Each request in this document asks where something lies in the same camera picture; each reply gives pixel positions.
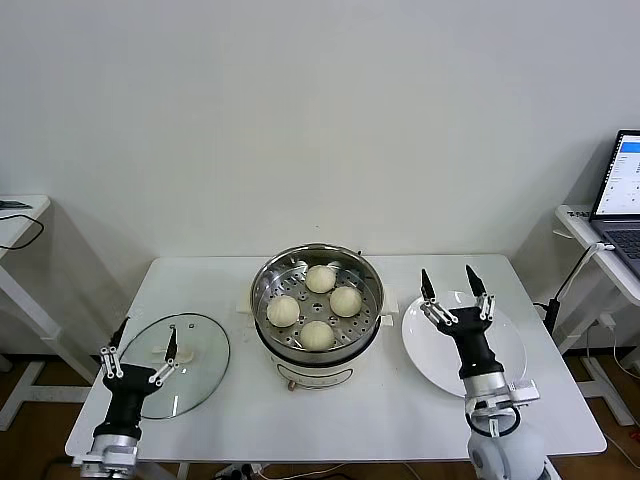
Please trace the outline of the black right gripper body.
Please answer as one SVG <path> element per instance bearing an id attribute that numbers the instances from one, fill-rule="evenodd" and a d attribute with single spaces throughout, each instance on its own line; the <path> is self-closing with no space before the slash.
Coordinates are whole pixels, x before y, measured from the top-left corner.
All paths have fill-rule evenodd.
<path id="1" fill-rule="evenodd" d="M 460 379 L 465 380 L 496 372 L 503 373 L 504 367 L 496 360 L 495 353 L 485 336 L 492 322 L 480 318 L 480 308 L 456 308 L 450 313 L 457 318 L 457 321 L 450 325 L 440 325 L 438 330 L 454 340 L 461 361 Z"/>

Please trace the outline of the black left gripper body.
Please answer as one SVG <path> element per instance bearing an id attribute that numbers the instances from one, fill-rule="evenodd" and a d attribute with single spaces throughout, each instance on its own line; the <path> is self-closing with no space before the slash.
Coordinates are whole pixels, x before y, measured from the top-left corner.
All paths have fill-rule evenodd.
<path id="1" fill-rule="evenodd" d="M 147 396 L 159 390 L 149 378 L 156 371 L 149 367 L 124 364 L 123 377 L 104 377 L 103 385 L 111 392 L 111 400 L 104 421 L 93 432 L 94 436 L 141 436 L 139 427 L 141 410 Z"/>

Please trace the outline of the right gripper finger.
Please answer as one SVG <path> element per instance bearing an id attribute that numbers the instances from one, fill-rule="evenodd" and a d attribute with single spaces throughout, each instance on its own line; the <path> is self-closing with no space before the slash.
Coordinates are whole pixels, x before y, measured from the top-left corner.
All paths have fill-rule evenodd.
<path id="1" fill-rule="evenodd" d="M 421 270 L 421 295 L 423 304 L 420 309 L 425 317 L 434 325 L 452 326 L 458 318 L 447 310 L 436 298 L 436 292 L 425 269 Z"/>
<path id="2" fill-rule="evenodd" d="M 480 319 L 492 321 L 496 307 L 495 296 L 487 292 L 483 281 L 470 265 L 466 265 L 465 270 L 471 291 L 476 298 L 476 306 L 480 309 Z"/>

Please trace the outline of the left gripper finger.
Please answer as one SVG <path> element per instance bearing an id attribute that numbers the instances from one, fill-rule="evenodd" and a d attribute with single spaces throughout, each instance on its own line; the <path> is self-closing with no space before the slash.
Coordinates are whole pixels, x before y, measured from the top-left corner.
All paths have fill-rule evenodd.
<path id="1" fill-rule="evenodd" d="M 118 356 L 118 348 L 128 321 L 129 316 L 127 316 L 114 331 L 107 345 L 99 350 L 101 368 L 108 379 L 121 379 L 124 377 L 124 371 Z"/>
<path id="2" fill-rule="evenodd" d="M 177 351 L 177 331 L 175 328 L 172 328 L 172 333 L 164 356 L 164 364 L 159 370 L 157 370 L 153 375 L 149 377 L 148 382 L 150 384 L 153 384 L 155 386 L 162 386 L 165 381 L 174 373 L 178 366 L 176 362 Z"/>

